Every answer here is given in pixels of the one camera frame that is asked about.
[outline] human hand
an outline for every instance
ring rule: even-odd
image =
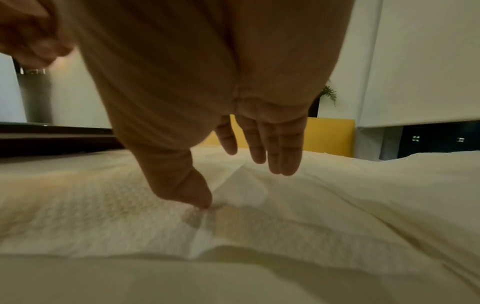
[[[257,163],[292,175],[308,108],[337,61],[353,0],[57,3],[115,134],[153,192],[208,207],[190,148],[235,114]]]
[[[0,53],[38,69],[73,46],[50,0],[0,0]]]

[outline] yellow headboard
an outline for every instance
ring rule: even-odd
[[[231,116],[231,127],[236,136],[238,147],[248,148],[244,133]],[[305,129],[303,149],[320,153],[353,157],[355,121],[350,119],[329,119],[309,117]],[[201,145],[219,145],[212,132]]]

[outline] white wall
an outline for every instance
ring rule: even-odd
[[[322,99],[318,117],[355,119],[360,116],[367,87],[382,0],[356,0],[340,58],[330,78],[336,106]]]
[[[480,119],[480,0],[384,0],[359,125]]]
[[[60,126],[110,128],[95,84],[79,52],[59,58],[49,69],[53,123]]]
[[[27,122],[14,62],[0,54],[0,122]]]

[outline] hand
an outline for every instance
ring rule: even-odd
[[[153,192],[208,207],[190,148],[215,129],[252,158],[292,175],[308,108],[337,61],[353,0],[57,3],[79,43],[117,137]]]
[[[0,0],[0,53],[38,69],[73,46],[50,0]]]

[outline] yellow chair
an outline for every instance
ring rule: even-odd
[[[239,148],[248,148],[244,133],[231,116],[231,126]],[[319,153],[328,153],[353,157],[355,121],[350,119],[329,119],[309,117],[305,129],[303,149]],[[219,145],[220,142],[212,132],[201,145]]]

